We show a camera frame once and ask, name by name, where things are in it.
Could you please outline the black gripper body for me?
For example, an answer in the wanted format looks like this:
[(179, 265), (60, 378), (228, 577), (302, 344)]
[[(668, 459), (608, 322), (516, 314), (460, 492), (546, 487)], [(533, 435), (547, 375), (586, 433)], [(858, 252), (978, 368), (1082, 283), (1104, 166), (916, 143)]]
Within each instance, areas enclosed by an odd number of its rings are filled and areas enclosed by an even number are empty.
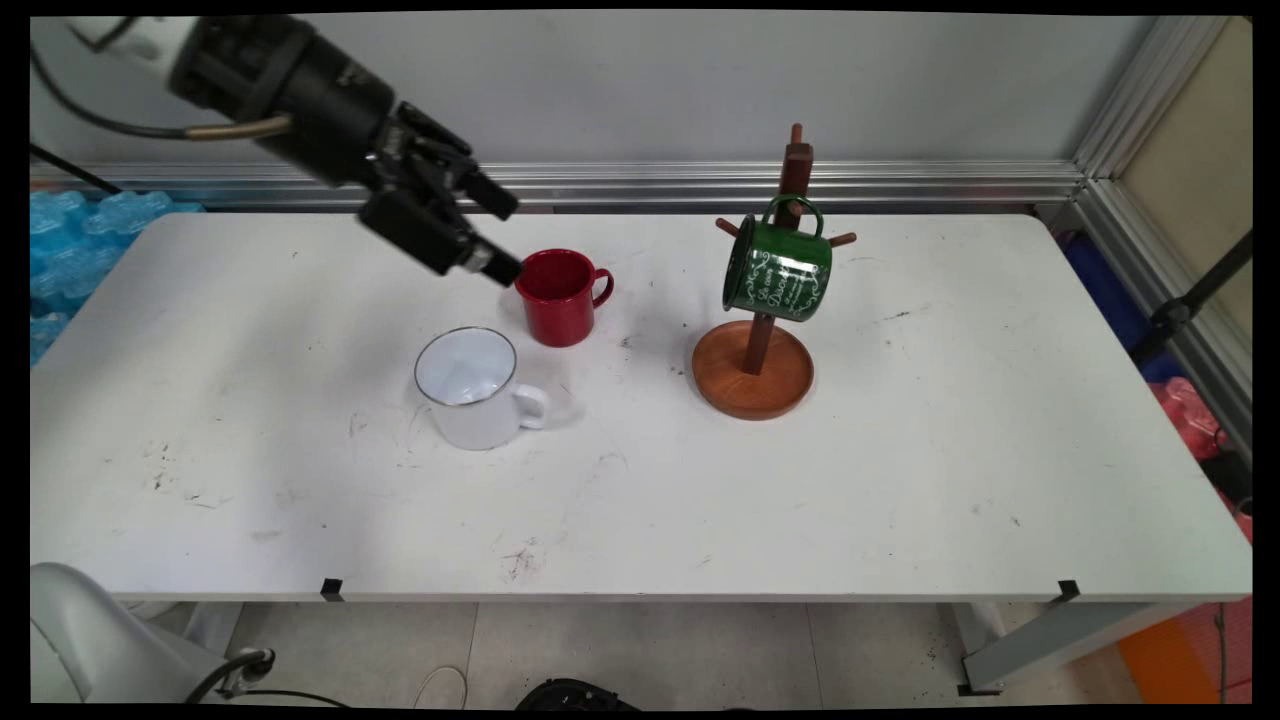
[(241, 120), (291, 120), (259, 145), (330, 187), (376, 183), (369, 155), (396, 97), (385, 81), (296, 18), (253, 18), (239, 58), (252, 79)]

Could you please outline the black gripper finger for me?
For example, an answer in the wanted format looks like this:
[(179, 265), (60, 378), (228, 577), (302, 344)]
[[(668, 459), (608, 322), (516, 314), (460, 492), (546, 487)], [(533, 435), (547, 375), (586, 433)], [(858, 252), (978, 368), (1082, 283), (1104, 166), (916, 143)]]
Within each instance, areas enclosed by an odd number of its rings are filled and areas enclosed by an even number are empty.
[(483, 170), (472, 146), (413, 104), (396, 105), (384, 136), (398, 174), (430, 199), (465, 196), (503, 222), (518, 209), (517, 197)]
[(461, 268), (511, 287), (524, 270), (518, 258), (480, 234), (454, 204), (425, 201), (410, 190), (372, 193), (358, 220), (438, 275)]

